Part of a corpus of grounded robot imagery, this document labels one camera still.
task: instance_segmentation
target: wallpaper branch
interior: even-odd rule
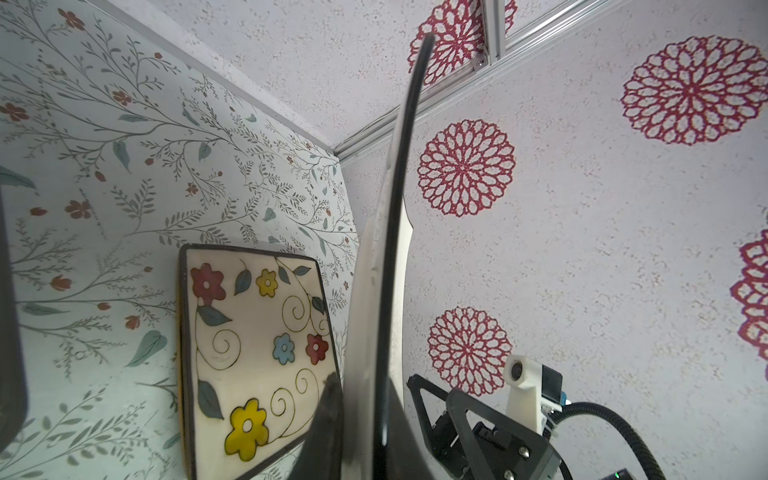
[[[333,331],[312,326],[343,355],[358,239],[338,160],[87,2],[4,0],[0,42],[0,184],[31,393],[0,480],[183,478],[177,249],[316,258]]]

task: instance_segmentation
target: gray border strip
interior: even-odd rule
[[[87,1],[94,7],[101,10],[103,13],[111,16],[121,24],[135,30],[139,35],[142,35],[147,40],[157,44],[158,47],[164,49],[174,57],[178,58],[179,60],[183,61],[187,65],[194,68],[195,70],[198,70],[200,73],[204,74],[211,80],[214,80],[216,83],[223,85],[227,90],[233,92],[235,95],[242,98],[246,102],[252,104],[254,107],[258,108],[265,114],[269,115],[270,117],[279,121],[281,124],[290,128],[297,134],[311,141],[317,147],[322,148],[329,154],[333,154],[333,149],[331,147],[324,144],[322,141],[319,141],[317,138],[315,138],[313,135],[310,135],[309,133],[304,131],[302,128],[299,128],[292,121],[288,120],[283,115],[277,113],[272,108],[267,107],[264,103],[258,101],[253,95],[247,93],[242,88],[238,87],[231,81],[227,80],[215,70],[207,67],[202,62],[197,60],[195,57],[193,57],[192,55],[189,55],[184,50],[177,47],[171,41],[168,41],[166,38],[162,37],[160,34],[156,33],[151,28],[147,27],[146,25],[136,20],[129,14],[123,12],[121,9],[119,9],[119,7],[112,5],[108,0],[87,0]]]
[[[530,55],[554,44],[566,35],[575,33],[602,15],[621,7],[629,0],[567,0],[550,10],[529,26],[511,35],[506,44],[506,55],[492,65],[483,59],[475,59],[468,67],[451,73],[444,80],[427,88],[419,102],[416,120],[434,114],[484,87],[487,83],[506,74]],[[346,159],[367,147],[375,147],[386,141],[395,128],[397,109],[390,111],[333,151],[344,164]]]

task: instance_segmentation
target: blue flower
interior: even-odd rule
[[[293,355],[293,342],[290,341],[290,335],[284,333],[275,337],[275,350],[272,352],[272,356],[280,362],[280,365],[285,365],[296,359],[296,356]]]

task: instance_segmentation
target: speckled white wall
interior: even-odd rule
[[[746,274],[745,261],[765,247],[742,248],[766,229],[768,112],[759,108],[768,99],[759,79],[766,63],[755,56],[768,55],[766,25],[768,3],[761,0],[632,2],[421,121],[406,185],[415,231],[403,376],[418,373],[448,388],[451,376],[441,379],[428,339],[446,310],[474,307],[498,319],[513,352],[562,372],[569,398],[622,414],[667,478],[765,478],[768,349],[757,348],[766,337],[755,330],[765,310],[750,305],[760,299],[737,301],[731,287]],[[738,47],[738,60],[751,65],[738,73],[733,60],[720,69],[717,81],[733,89],[727,102],[735,110],[722,104],[719,120],[690,114],[688,123],[676,123],[678,115],[671,130],[659,132],[652,129],[658,119],[633,123],[642,120],[628,118],[637,114],[631,95],[639,90],[628,83],[644,74],[637,68],[670,44],[711,35],[742,43],[699,42],[710,48],[707,55]],[[672,76],[690,64],[685,48],[667,49],[677,55],[677,66],[664,64]],[[701,62],[695,50],[691,61]],[[751,80],[739,77],[745,71]],[[686,94],[719,92],[714,81],[693,79],[700,90],[685,87]],[[676,88],[659,85],[641,95],[665,88],[672,95]],[[476,215],[459,217],[425,200],[429,186],[422,190],[419,175],[432,167],[420,170],[419,162],[437,133],[465,119],[498,125],[516,165],[509,183],[505,153],[488,154],[501,156],[492,174],[506,190]],[[740,130],[723,133],[724,125]],[[359,226],[375,208],[386,149],[343,163]],[[461,195],[439,201],[470,203]],[[506,387],[492,390],[480,398],[503,411]],[[415,425],[409,400],[406,409]],[[555,446],[575,478],[602,478],[624,466],[644,478],[631,450],[600,420],[569,420],[558,433]]]
[[[330,146],[397,105],[410,43],[442,3],[109,1]],[[518,1],[510,32],[558,3]]]

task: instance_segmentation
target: rectangular ceramic plate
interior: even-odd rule
[[[317,262],[184,245],[179,287],[190,477],[250,478],[301,441],[338,371]]]

